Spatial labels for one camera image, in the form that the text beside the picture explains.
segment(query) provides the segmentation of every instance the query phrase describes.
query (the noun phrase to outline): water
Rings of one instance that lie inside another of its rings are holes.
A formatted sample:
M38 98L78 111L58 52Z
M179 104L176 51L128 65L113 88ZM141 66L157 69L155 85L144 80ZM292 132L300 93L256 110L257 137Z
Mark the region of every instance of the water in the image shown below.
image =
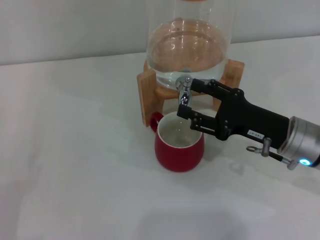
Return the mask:
M201 133L190 129L191 120L176 118L163 126L159 133L162 140L176 148L191 146L197 142Z
M147 62L165 87L176 89L182 73L197 79L220 80L227 43L214 26L200 20L176 19L162 24L148 42Z

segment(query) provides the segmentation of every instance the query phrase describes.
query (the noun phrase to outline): red mug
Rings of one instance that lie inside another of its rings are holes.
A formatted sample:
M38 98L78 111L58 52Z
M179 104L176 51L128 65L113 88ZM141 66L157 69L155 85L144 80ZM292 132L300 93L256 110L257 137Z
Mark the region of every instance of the red mug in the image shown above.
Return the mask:
M201 161L205 151L204 134L190 129L190 122L171 112L155 112L150 126L156 133L154 150L159 163L173 172L187 172Z

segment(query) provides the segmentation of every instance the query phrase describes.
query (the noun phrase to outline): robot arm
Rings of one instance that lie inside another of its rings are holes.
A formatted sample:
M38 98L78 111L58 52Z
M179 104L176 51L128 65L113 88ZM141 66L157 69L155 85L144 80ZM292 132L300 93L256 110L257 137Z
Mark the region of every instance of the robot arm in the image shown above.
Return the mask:
M262 143L263 147L247 150L264 157L272 157L293 170L299 163L320 170L320 126L303 119L291 119L249 103L244 92L230 88L216 80L208 84L193 79L191 90L206 93L221 100L215 117L193 111L180 104L177 115L191 119L190 128L225 141L237 134ZM270 147L277 153L270 152Z

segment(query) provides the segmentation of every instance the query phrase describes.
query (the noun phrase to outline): white wall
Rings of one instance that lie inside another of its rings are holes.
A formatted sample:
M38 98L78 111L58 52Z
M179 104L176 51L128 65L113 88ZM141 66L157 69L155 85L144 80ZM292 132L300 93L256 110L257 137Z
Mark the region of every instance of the white wall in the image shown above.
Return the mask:
M0 65L142 52L145 0L0 0ZM320 35L320 0L236 0L233 42Z

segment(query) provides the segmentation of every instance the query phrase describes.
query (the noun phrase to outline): glass jar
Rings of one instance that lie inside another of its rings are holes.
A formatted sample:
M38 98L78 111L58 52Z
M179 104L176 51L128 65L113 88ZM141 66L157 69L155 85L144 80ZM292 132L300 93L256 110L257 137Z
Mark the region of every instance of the glass jar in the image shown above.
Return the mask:
M188 73L197 79L223 76L234 18L234 0L146 0L147 63L161 85L175 88Z

